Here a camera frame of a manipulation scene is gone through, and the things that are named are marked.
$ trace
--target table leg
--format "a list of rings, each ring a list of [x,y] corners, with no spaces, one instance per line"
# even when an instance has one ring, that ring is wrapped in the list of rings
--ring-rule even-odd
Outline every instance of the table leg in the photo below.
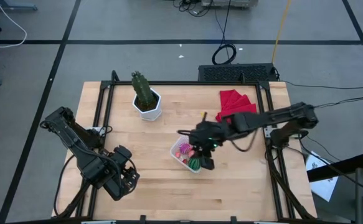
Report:
[[[332,164],[332,166],[337,170],[341,171],[343,174],[351,174],[355,172],[357,168],[363,168],[363,154],[350,159],[345,159],[340,162],[335,162]],[[331,168],[329,168],[329,166],[322,166],[307,171],[307,176],[310,182],[314,182],[340,175]]]

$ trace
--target white pot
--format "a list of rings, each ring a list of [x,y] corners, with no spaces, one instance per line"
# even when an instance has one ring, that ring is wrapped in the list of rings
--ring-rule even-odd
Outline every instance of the white pot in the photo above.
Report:
[[[162,114],[162,97],[159,93],[157,93],[155,90],[153,90],[151,88],[151,91],[158,96],[158,103],[156,104],[156,108],[153,110],[149,110],[149,111],[141,111],[137,105],[136,105],[136,100],[137,100],[137,94],[135,94],[134,96],[134,100],[133,100],[133,106],[138,110],[139,115],[141,116],[141,118],[143,118],[144,120],[147,121],[154,121],[156,120],[156,118],[158,118],[161,114]]]

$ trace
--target plastic basket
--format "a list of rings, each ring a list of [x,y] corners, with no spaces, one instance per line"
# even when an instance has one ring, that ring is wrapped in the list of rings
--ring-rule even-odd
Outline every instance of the plastic basket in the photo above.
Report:
[[[193,170],[191,169],[188,165],[186,165],[185,163],[182,162],[183,159],[188,159],[188,155],[185,154],[181,154],[180,158],[176,157],[176,152],[179,149],[179,146],[181,144],[187,143],[188,144],[188,136],[181,136],[179,137],[179,139],[176,141],[176,143],[174,143],[174,145],[170,148],[170,155],[171,157],[173,157],[175,160],[177,160],[179,163],[181,163],[185,168],[189,169],[191,172],[197,174],[200,172],[200,170],[202,168],[199,168],[199,170]]]

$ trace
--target red cloth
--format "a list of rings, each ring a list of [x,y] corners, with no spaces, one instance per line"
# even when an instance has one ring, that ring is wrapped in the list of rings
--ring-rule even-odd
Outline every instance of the red cloth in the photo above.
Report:
[[[227,110],[230,108],[230,106],[235,103],[236,101],[238,101],[238,99],[241,97],[241,94],[239,94],[239,92],[237,92],[236,90],[234,90],[232,92],[232,94],[230,95],[229,100],[227,100],[227,103],[225,104],[224,108],[222,108],[222,110]]]
[[[220,91],[221,111],[217,114],[216,120],[221,122],[223,116],[234,113],[257,113],[256,104],[251,104],[247,95],[241,95],[236,90]]]
[[[227,104],[227,101],[229,100],[231,94],[235,92],[235,90],[222,90],[220,91],[220,103],[221,103],[221,109],[225,109],[224,106]]]
[[[250,105],[240,106],[238,108],[221,111],[217,114],[216,120],[218,122],[221,122],[221,118],[223,116],[231,115],[234,113],[242,113],[242,112],[257,113],[256,104],[254,103],[254,104],[250,104]]]
[[[228,107],[226,107],[227,109],[232,109],[232,108],[238,108],[241,106],[245,106],[245,105],[250,105],[250,101],[247,95],[243,95],[241,96],[237,101],[233,102],[231,105],[229,105]]]

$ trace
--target yellow cable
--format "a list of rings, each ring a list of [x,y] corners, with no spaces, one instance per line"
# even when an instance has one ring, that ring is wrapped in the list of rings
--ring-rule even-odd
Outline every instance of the yellow cable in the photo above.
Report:
[[[273,58],[271,60],[271,63],[274,64],[275,61],[275,54],[276,54],[276,47],[278,46],[278,41],[280,39],[280,35],[281,35],[281,31],[283,28],[283,23],[286,19],[286,15],[288,14],[288,10],[289,10],[289,5],[291,4],[291,0],[288,0],[288,3],[286,3],[286,8],[283,11],[283,15],[282,15],[282,20],[281,20],[281,26],[280,29],[278,30],[278,34],[276,35],[276,39],[275,39],[275,45],[274,45],[274,51],[273,51]]]

